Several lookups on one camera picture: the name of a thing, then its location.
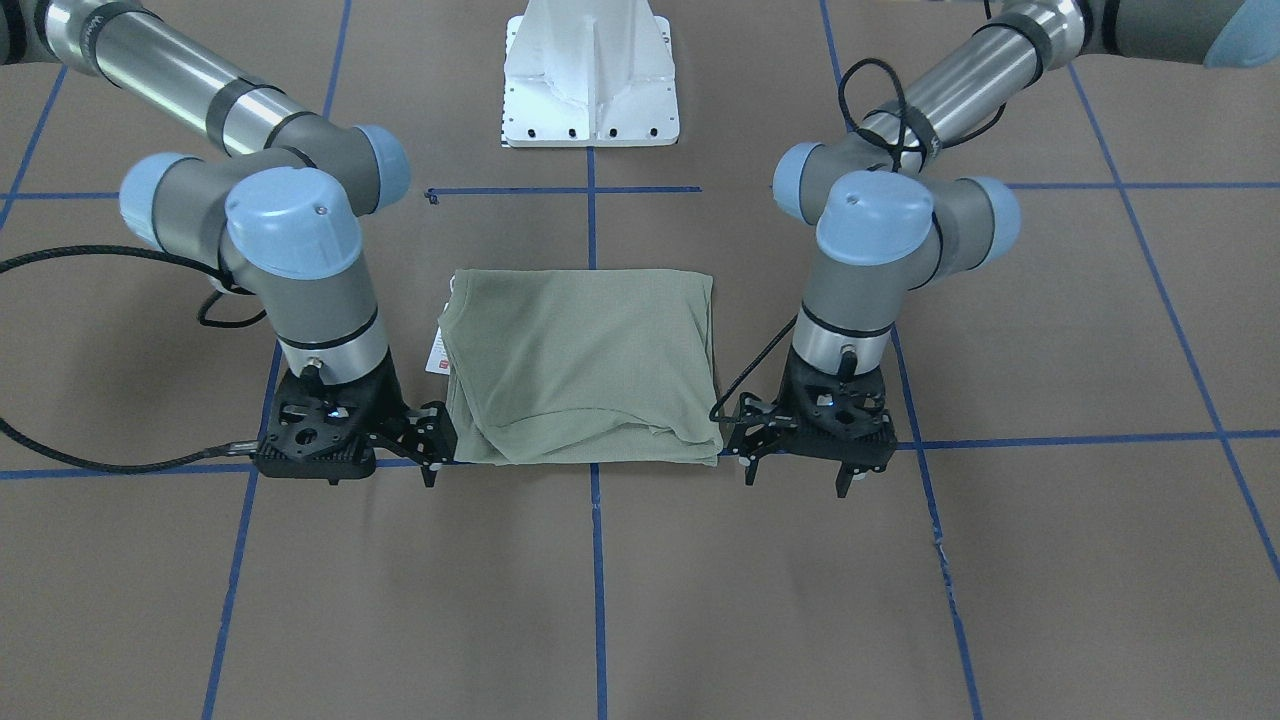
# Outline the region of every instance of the folded cloth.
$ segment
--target folded cloth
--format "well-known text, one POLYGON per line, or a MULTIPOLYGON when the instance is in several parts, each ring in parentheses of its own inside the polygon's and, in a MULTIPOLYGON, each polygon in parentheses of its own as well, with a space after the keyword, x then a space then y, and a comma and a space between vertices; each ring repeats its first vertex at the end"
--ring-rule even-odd
POLYGON ((454 457, 714 465, 712 278, 458 270, 440 315, 454 457))

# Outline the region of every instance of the cloth fold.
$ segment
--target cloth fold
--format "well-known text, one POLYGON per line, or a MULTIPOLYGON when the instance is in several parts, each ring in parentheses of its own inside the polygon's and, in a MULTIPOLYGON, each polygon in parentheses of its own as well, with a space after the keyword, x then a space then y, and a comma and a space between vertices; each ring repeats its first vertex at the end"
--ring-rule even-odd
POLYGON ((458 270, 440 315, 454 457, 714 465, 712 278, 458 270))

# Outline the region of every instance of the blue joint cap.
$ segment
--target blue joint cap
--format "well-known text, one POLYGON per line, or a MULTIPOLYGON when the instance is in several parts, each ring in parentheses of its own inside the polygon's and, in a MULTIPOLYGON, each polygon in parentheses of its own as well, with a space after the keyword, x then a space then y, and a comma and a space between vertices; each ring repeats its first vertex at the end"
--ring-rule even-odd
POLYGON ((978 183, 978 187, 987 193, 992 217, 995 218, 996 229, 991 237, 991 250, 987 252, 987 258, 982 263, 978 263, 978 268, 980 268, 1009 252, 1009 249, 1014 246, 1018 233, 1023 229, 1023 208, 1018 204, 1014 191, 995 178, 978 177, 963 179, 978 183))
POLYGON ((156 190, 169 168, 188 159, 195 159, 195 156, 179 152, 152 155, 129 168, 124 182, 120 183, 120 217, 124 218, 124 224, 129 225, 133 234, 141 237, 142 242, 156 250, 164 250, 156 238, 154 217, 156 190))
POLYGON ((858 170, 827 196, 818 247, 846 265, 887 265, 915 252, 933 228, 933 195, 906 176, 858 170))
POLYGON ((773 201, 782 208, 782 211, 797 220, 805 222, 800 210, 800 177, 804 174, 804 165, 809 161, 809 155, 815 147, 822 147, 819 142, 801 142, 787 150, 778 167, 773 170, 773 201))
POLYGON ((271 168, 242 179, 227 196, 227 232, 251 264, 294 281, 332 278, 362 247, 342 184, 315 168, 271 168))
POLYGON ((1280 55, 1280 0, 1245 0, 1204 55, 1206 68, 1256 68, 1280 55))
POLYGON ((374 211, 397 202, 408 192, 412 170, 404 146, 387 128, 379 126, 356 126, 374 146, 374 159, 378 161, 378 206, 374 211))

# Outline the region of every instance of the green cloth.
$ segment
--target green cloth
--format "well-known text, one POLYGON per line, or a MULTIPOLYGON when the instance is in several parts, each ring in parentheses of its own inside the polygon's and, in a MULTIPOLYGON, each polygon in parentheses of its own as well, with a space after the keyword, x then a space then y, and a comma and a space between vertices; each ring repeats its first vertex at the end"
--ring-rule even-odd
POLYGON ((458 270, 440 315, 454 457, 714 465, 712 278, 458 270))

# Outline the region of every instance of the white tag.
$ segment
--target white tag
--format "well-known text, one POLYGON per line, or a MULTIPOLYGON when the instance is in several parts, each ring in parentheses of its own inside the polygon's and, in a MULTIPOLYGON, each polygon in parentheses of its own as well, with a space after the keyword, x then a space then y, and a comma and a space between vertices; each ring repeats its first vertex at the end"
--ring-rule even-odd
MULTIPOLYGON (((453 278, 449 278, 449 295, 453 295, 453 278)), ((444 304, 444 310, 449 309, 449 304, 444 304)), ((426 372, 435 373, 438 375, 449 374, 449 354, 444 350, 444 336, 440 334, 440 328, 435 328, 435 341, 431 343, 431 354, 426 357, 426 372)))

